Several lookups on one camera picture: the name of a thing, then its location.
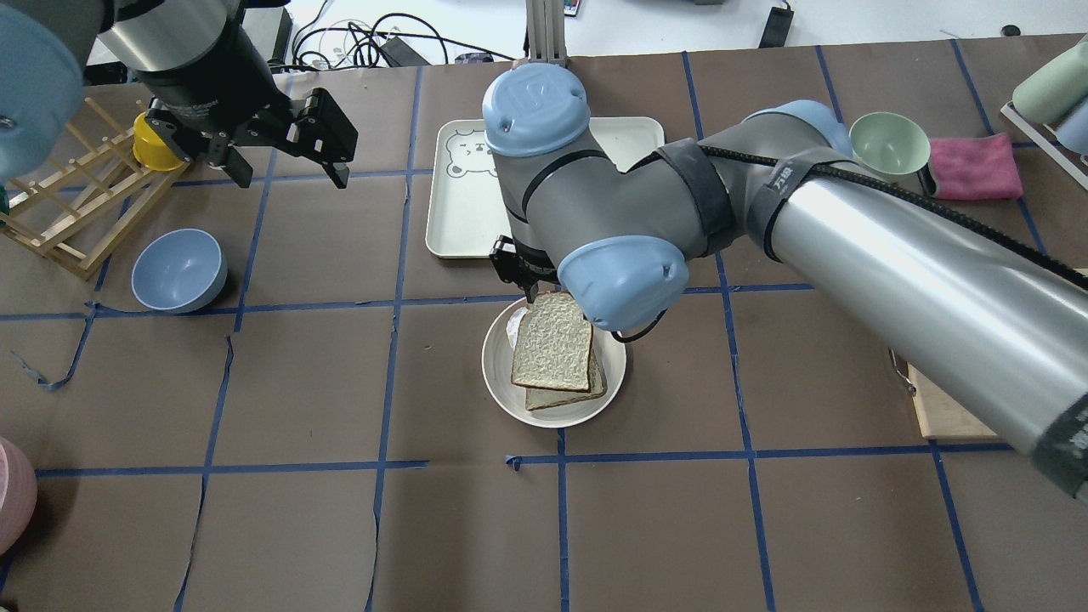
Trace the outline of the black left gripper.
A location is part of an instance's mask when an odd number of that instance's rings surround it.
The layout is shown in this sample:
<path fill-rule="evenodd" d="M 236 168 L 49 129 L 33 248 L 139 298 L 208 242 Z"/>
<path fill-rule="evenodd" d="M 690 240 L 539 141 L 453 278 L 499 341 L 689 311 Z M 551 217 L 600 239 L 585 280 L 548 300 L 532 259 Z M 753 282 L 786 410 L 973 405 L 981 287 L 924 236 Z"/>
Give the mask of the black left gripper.
<path fill-rule="evenodd" d="M 213 51 L 191 65 L 149 72 L 146 85 L 154 97 L 149 128 L 183 162 L 205 162 L 248 189 L 254 169 L 234 144 L 285 142 L 288 155 L 322 167 L 337 189 L 349 186 L 358 128 L 323 87 L 290 101 L 257 51 Z"/>

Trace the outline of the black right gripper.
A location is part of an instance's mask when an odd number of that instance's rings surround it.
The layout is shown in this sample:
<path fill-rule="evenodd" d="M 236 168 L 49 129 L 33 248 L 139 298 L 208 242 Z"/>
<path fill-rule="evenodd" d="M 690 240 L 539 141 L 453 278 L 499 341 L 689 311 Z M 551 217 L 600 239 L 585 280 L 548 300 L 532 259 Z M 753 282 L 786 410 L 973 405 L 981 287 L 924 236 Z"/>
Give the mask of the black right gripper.
<path fill-rule="evenodd" d="M 494 240 L 489 260 L 500 282 L 516 284 L 527 303 L 537 299 L 541 283 L 549 291 L 561 287 L 558 271 L 548 256 L 511 236 L 500 235 Z"/>

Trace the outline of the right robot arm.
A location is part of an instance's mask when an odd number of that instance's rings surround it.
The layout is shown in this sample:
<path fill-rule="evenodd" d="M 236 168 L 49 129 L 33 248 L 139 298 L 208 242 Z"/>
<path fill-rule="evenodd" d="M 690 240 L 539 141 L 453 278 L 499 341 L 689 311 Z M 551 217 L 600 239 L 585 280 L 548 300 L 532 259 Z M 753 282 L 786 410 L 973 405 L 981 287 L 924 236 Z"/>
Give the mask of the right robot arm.
<path fill-rule="evenodd" d="M 1085 276 L 853 159 L 826 105 L 790 102 L 621 171 L 591 135 L 588 91 L 528 63 L 482 102 L 514 235 L 497 270 L 558 283 L 592 325 L 652 325 L 687 264 L 746 235 L 827 293 L 1085 500 Z"/>

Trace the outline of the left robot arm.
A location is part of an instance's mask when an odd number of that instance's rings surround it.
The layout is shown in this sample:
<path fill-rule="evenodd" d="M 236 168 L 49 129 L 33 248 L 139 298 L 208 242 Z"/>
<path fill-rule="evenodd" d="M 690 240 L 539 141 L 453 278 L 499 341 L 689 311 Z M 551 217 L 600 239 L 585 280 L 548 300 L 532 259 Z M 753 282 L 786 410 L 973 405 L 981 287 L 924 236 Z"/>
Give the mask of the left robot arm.
<path fill-rule="evenodd" d="M 345 189 L 358 132 L 323 88 L 280 90 L 242 19 L 245 1 L 4 1 L 3 179 L 42 166 L 82 100 L 102 42 L 152 94 L 144 123 L 182 162 L 221 170 L 245 189 L 242 147 L 302 156 Z"/>

